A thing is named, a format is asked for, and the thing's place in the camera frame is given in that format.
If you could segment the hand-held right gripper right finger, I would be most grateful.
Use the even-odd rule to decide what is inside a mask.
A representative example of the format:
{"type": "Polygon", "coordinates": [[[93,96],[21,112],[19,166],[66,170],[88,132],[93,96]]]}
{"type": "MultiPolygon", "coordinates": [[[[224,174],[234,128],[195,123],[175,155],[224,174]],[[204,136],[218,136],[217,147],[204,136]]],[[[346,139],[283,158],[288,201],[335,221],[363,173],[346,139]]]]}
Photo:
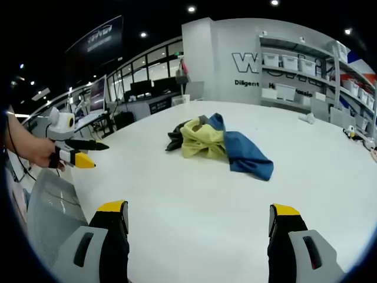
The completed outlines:
{"type": "Polygon", "coordinates": [[[269,282],[340,282],[345,275],[332,245],[286,205],[270,205],[267,256],[269,282]]]}

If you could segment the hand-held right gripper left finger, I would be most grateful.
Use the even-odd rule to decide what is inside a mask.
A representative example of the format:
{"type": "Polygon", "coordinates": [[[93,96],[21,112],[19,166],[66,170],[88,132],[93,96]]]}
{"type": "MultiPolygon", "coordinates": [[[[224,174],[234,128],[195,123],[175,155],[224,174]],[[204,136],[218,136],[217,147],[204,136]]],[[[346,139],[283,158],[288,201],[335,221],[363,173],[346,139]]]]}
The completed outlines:
{"type": "Polygon", "coordinates": [[[59,282],[130,282],[129,252],[128,202],[108,202],[61,245],[52,271],[59,282]]]}

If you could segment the person's left hand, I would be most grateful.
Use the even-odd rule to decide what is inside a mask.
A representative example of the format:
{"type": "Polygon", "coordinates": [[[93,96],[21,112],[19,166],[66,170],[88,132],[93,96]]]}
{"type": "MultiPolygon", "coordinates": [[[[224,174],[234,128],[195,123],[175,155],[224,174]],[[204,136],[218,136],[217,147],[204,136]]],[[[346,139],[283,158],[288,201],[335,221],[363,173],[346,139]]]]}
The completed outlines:
{"type": "Polygon", "coordinates": [[[47,138],[33,137],[28,143],[25,158],[41,168],[48,168],[55,144],[47,138]]]}

